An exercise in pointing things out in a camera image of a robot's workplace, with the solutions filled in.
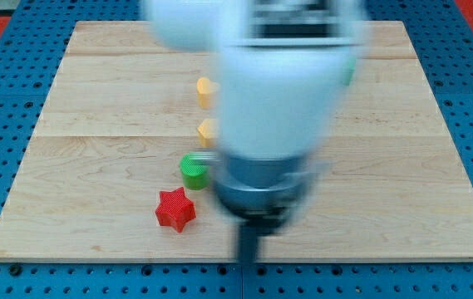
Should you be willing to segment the black pusher rod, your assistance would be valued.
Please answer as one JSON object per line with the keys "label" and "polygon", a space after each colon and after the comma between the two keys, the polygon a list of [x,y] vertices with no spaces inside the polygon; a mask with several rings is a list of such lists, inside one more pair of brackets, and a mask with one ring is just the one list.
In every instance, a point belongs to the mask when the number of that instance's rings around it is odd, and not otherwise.
{"label": "black pusher rod", "polygon": [[259,231],[248,223],[238,228],[237,260],[239,263],[254,263],[259,250]]}

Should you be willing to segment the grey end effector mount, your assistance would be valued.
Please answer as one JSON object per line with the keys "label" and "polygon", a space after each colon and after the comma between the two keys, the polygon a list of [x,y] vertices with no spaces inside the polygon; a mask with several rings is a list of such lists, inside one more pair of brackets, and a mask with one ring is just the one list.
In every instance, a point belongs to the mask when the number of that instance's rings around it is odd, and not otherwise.
{"label": "grey end effector mount", "polygon": [[306,201],[320,175],[308,156],[245,159],[217,152],[211,167],[219,203],[234,216],[260,227],[279,227]]}

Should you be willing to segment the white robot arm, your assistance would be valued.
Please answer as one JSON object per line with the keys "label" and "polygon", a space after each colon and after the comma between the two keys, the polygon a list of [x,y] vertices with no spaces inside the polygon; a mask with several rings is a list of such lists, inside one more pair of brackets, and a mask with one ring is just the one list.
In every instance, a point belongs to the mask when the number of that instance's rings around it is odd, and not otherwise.
{"label": "white robot arm", "polygon": [[365,8],[356,0],[140,3],[164,46],[214,53],[218,138],[191,160],[208,167],[215,197],[240,220],[243,264],[328,167],[310,158],[365,49]]}

